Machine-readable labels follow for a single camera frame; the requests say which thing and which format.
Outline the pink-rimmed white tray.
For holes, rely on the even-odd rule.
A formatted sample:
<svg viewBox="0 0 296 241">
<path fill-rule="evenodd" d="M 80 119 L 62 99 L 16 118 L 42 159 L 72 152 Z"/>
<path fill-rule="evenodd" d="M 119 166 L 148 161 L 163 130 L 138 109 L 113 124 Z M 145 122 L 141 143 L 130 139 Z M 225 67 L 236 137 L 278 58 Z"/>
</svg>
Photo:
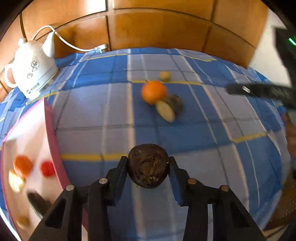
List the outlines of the pink-rimmed white tray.
<svg viewBox="0 0 296 241">
<path fill-rule="evenodd" d="M 27 193 L 54 203 L 72 184 L 58 148 L 52 108 L 42 99 L 16 121 L 1 148 L 1 187 L 20 240 L 28 240 L 40 222 Z"/>
</svg>

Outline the dark brown round fruit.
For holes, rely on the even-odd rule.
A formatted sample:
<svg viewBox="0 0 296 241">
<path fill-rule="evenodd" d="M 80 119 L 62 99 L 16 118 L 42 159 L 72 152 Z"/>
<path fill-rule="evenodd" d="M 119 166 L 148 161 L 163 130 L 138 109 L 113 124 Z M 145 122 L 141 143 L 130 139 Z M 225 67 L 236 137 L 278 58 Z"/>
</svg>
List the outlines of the dark brown round fruit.
<svg viewBox="0 0 296 241">
<path fill-rule="evenodd" d="M 156 144 L 134 146 L 128 154 L 128 174 L 131 180 L 145 189 L 157 188 L 169 172 L 169 157 Z"/>
</svg>

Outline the red tomato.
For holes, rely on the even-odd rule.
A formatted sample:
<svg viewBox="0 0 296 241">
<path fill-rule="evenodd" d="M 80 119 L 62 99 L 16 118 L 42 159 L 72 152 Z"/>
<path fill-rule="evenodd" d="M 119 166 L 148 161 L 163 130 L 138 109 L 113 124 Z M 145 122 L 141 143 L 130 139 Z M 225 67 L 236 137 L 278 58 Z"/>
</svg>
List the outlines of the red tomato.
<svg viewBox="0 0 296 241">
<path fill-rule="evenodd" d="M 39 168 L 41 174 L 46 178 L 53 177 L 55 175 L 55 169 L 51 161 L 41 162 Z"/>
</svg>

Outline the dark-skinned cut fruit chunk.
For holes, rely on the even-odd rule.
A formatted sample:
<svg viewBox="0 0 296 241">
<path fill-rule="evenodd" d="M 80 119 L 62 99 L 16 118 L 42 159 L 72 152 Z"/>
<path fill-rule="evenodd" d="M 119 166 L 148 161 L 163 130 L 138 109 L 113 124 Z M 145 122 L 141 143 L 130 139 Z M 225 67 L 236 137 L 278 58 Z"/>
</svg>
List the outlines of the dark-skinned cut fruit chunk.
<svg viewBox="0 0 296 241">
<path fill-rule="evenodd" d="M 181 98 L 175 94 L 166 96 L 155 104 L 158 114 L 167 122 L 173 123 L 183 111 L 184 104 Z"/>
</svg>

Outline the blue plaid tablecloth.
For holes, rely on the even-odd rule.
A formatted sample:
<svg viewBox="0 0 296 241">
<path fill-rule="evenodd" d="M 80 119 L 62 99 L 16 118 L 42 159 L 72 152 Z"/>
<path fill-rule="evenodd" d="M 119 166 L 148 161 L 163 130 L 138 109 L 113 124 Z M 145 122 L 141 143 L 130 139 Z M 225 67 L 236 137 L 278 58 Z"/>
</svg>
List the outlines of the blue plaid tablecloth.
<svg viewBox="0 0 296 241">
<path fill-rule="evenodd" d="M 75 185 L 106 174 L 132 145 L 154 143 L 208 186 L 228 184 L 260 228 L 279 198 L 290 156 L 273 100 L 229 95 L 225 85 L 267 83 L 260 73 L 203 53 L 176 49 L 89 52 L 57 59 L 46 100 L 63 164 Z M 173 123 L 140 95 L 145 81 L 166 84 L 184 103 Z"/>
</svg>

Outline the dark wrinkled fruit piece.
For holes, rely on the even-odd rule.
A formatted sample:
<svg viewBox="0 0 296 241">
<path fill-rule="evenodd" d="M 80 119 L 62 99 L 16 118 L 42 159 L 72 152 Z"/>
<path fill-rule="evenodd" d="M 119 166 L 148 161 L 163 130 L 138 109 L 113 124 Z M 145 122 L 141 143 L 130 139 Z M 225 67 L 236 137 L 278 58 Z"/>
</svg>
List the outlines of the dark wrinkled fruit piece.
<svg viewBox="0 0 296 241">
<path fill-rule="evenodd" d="M 49 200 L 44 199 L 38 192 L 29 191 L 27 192 L 27 199 L 31 208 L 34 210 L 36 215 L 42 219 L 46 212 L 52 206 Z"/>
</svg>

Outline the wooden wall cabinet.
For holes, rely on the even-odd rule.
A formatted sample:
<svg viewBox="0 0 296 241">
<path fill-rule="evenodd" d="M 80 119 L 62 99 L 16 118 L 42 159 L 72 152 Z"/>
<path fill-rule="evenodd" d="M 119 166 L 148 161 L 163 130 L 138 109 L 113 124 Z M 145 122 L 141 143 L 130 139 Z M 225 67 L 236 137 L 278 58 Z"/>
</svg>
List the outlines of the wooden wall cabinet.
<svg viewBox="0 0 296 241">
<path fill-rule="evenodd" d="M 1 1 L 1 68 L 20 38 L 46 39 L 55 28 L 56 57 L 107 44 L 204 52 L 246 67 L 259 44 L 268 8 L 262 1 Z"/>
</svg>

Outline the cream cut fruit chunk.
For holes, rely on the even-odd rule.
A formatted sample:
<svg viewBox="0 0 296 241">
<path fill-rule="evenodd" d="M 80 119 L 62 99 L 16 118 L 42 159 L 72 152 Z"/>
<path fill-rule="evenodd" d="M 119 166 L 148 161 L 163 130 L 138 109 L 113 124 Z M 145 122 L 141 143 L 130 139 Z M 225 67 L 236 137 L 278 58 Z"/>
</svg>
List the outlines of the cream cut fruit chunk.
<svg viewBox="0 0 296 241">
<path fill-rule="evenodd" d="M 22 230 L 28 230 L 31 226 L 30 219 L 25 215 L 20 215 L 16 219 L 16 224 L 22 229 Z"/>
</svg>

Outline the orange tangerine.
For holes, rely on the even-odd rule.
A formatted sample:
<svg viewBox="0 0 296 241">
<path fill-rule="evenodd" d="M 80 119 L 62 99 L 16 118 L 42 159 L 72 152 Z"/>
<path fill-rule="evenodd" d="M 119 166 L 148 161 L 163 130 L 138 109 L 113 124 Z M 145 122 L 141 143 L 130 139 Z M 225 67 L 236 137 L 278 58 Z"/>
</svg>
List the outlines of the orange tangerine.
<svg viewBox="0 0 296 241">
<path fill-rule="evenodd" d="M 167 96 L 167 88 L 159 81 L 147 82 L 141 87 L 141 96 L 145 103 L 154 105 Z"/>
<path fill-rule="evenodd" d="M 14 171 L 22 178 L 27 178 L 33 168 L 32 162 L 27 156 L 18 155 L 13 162 Z"/>
</svg>

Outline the yellow peeled fruit piece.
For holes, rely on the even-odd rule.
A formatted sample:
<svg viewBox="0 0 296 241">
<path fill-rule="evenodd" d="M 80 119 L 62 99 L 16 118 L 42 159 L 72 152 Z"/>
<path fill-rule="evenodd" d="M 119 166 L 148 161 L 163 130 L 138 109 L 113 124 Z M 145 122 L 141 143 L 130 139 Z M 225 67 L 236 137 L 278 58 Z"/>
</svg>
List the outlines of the yellow peeled fruit piece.
<svg viewBox="0 0 296 241">
<path fill-rule="evenodd" d="M 20 193 L 25 186 L 25 180 L 22 177 L 18 176 L 14 170 L 10 170 L 9 185 L 13 192 Z"/>
</svg>

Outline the white ceramic electric kettle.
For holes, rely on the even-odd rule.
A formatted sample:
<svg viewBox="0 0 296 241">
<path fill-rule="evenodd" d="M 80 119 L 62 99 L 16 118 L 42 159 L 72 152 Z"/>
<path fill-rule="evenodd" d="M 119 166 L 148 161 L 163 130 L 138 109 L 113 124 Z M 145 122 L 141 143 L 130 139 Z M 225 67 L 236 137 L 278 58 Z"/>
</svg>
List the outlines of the white ceramic electric kettle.
<svg viewBox="0 0 296 241">
<path fill-rule="evenodd" d="M 4 68 L 4 81 L 10 88 L 18 87 L 28 99 L 35 99 L 40 91 L 56 75 L 54 32 L 44 43 L 35 40 L 18 41 L 14 61 Z"/>
</svg>

